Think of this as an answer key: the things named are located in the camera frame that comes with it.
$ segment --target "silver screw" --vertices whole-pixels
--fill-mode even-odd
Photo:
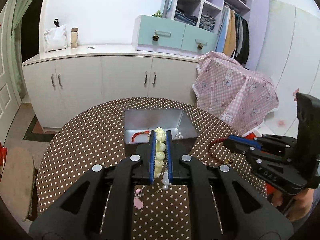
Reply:
[[[101,171],[102,170],[102,166],[100,164],[96,164],[92,167],[92,170],[95,172]]]
[[[137,155],[137,154],[132,155],[130,157],[130,160],[132,160],[133,162],[137,162],[138,160],[140,160],[140,155]]]
[[[228,171],[230,171],[230,167],[228,165],[223,164],[220,166],[220,171],[228,172]]]
[[[181,157],[181,159],[182,159],[183,161],[185,161],[185,162],[189,162],[189,161],[191,161],[191,156],[190,156],[190,155],[183,155],[183,156]]]

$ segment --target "dark doorway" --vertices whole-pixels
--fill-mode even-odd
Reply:
[[[39,54],[39,24],[43,0],[33,0],[22,18],[21,57],[22,62]]]

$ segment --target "metal pipe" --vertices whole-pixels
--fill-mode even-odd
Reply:
[[[164,7],[163,7],[162,18],[166,18],[166,17],[167,17],[167,12],[168,12],[168,7],[169,7],[169,1],[170,1],[170,0],[165,0]]]

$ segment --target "round table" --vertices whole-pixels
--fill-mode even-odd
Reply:
[[[189,154],[207,165],[215,165],[207,153],[208,144],[214,139],[238,134],[212,114],[169,99],[125,98],[92,107],[68,122],[47,148],[37,176],[41,212],[93,165],[109,167],[125,158],[124,111],[130,108],[184,110],[199,133]],[[231,154],[222,143],[212,147],[211,153],[221,160]],[[236,155],[231,166],[266,196],[265,183],[250,173],[251,167],[242,155]],[[171,186],[160,192],[161,179],[162,176],[152,186],[144,187],[140,198],[144,208],[133,208],[132,239],[191,239],[187,186]]]

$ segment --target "pink blanket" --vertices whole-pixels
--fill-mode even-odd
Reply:
[[[220,52],[198,57],[198,78],[192,88],[198,107],[219,117],[246,136],[263,123],[266,114],[278,107],[270,78],[243,68]]]

